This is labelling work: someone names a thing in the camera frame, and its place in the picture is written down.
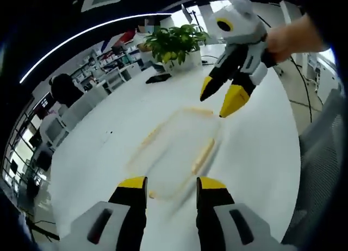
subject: led strip light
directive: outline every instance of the led strip light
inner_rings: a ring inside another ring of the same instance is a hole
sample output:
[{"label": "led strip light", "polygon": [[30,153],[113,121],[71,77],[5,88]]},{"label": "led strip light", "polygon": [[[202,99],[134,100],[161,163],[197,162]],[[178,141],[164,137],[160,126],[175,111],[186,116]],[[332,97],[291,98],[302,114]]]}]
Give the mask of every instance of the led strip light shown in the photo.
[{"label": "led strip light", "polygon": [[110,23],[114,23],[114,22],[117,22],[117,21],[123,21],[123,20],[127,20],[127,19],[133,19],[133,18],[137,18],[137,17],[145,17],[145,16],[163,16],[163,15],[171,15],[171,13],[150,13],[150,14],[140,14],[140,15],[133,15],[133,16],[128,16],[128,17],[123,17],[123,18],[119,18],[119,19],[115,19],[115,20],[112,20],[112,21],[107,21],[107,22],[104,22],[104,23],[101,23],[99,25],[96,25],[96,26],[93,26],[89,29],[86,29],[84,30],[83,32],[80,32],[78,34],[76,34],[75,36],[67,39],[66,41],[63,41],[61,44],[59,44],[57,47],[53,48],[51,51],[49,51],[46,55],[44,55],[41,59],[38,60],[38,62],[36,62],[34,64],[34,66],[32,66],[28,72],[22,77],[22,79],[20,80],[20,83],[22,83],[29,75],[30,73],[32,73],[32,71],[41,63],[43,62],[43,60],[45,60],[49,55],[51,55],[53,52],[55,52],[57,49],[59,49],[60,47],[62,47],[63,45],[67,44],[69,41],[87,33],[87,32],[90,32],[91,30],[94,30],[96,28],[99,28],[99,27],[103,27],[104,25],[107,25],[107,24],[110,24]]}]

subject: white table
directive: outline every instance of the white table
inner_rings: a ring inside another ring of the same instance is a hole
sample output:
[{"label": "white table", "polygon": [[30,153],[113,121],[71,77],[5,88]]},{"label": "white table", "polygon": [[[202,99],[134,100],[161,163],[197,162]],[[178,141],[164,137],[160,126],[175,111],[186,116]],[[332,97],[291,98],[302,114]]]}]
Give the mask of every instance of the white table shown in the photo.
[{"label": "white table", "polygon": [[[207,47],[219,56],[223,47]],[[98,201],[107,201],[129,177],[125,164],[142,140],[175,110],[196,106],[218,114],[230,83],[199,101],[203,66],[166,82],[145,84],[152,68],[120,86],[81,121],[57,148],[51,167],[52,206],[59,235]],[[270,224],[281,241],[290,223],[300,182],[300,147],[285,90],[270,69],[249,102],[224,120],[224,138],[209,177],[221,180],[236,202],[243,202]],[[142,250],[200,250],[195,225],[195,194],[163,224],[155,200],[148,201]]]}]

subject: office chair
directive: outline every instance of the office chair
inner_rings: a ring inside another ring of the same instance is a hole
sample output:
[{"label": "office chair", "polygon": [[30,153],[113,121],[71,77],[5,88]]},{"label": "office chair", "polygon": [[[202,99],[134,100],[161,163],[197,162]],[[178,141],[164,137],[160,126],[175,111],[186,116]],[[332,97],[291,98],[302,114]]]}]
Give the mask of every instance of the office chair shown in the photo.
[{"label": "office chair", "polygon": [[86,96],[88,103],[94,108],[108,97],[108,93],[102,85],[97,85],[84,94],[84,96]]},{"label": "office chair", "polygon": [[44,143],[49,142],[55,150],[69,134],[66,127],[60,122],[59,115],[46,116],[40,125],[40,134]]},{"label": "office chair", "polygon": [[344,98],[331,90],[321,114],[299,136],[301,178],[291,223],[282,243],[302,247],[338,182],[343,159]]},{"label": "office chair", "polygon": [[125,82],[120,74],[119,69],[115,69],[111,74],[107,74],[104,79],[106,80],[108,89],[111,92],[113,92]]},{"label": "office chair", "polygon": [[60,116],[63,116],[64,112],[66,112],[67,109],[68,109],[68,107],[67,107],[66,105],[61,105],[60,108],[59,108],[59,110],[58,110],[58,114],[59,114]]},{"label": "office chair", "polygon": [[83,120],[85,116],[95,107],[96,103],[90,98],[89,92],[83,94],[66,112],[61,116],[61,120],[69,131],[72,131],[76,125]]}]

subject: black chair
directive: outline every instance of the black chair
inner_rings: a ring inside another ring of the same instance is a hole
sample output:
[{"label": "black chair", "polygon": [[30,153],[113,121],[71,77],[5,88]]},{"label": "black chair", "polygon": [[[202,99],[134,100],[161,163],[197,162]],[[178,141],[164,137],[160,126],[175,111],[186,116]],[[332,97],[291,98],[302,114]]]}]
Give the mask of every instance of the black chair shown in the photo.
[{"label": "black chair", "polygon": [[36,166],[42,168],[44,171],[48,171],[51,166],[51,161],[52,155],[45,151],[41,151],[36,159]]},{"label": "black chair", "polygon": [[282,243],[302,247],[338,182],[343,159],[344,98],[333,89],[321,114],[299,136],[301,179],[296,207]]}]

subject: gripper camera lens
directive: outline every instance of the gripper camera lens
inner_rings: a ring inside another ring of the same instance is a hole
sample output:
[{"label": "gripper camera lens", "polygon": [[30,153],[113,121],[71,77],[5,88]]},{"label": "gripper camera lens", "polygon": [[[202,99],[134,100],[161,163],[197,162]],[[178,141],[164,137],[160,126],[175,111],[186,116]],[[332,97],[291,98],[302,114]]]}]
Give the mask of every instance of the gripper camera lens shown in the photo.
[{"label": "gripper camera lens", "polygon": [[224,32],[231,32],[233,30],[232,23],[230,23],[227,19],[218,18],[216,19],[216,23]]}]

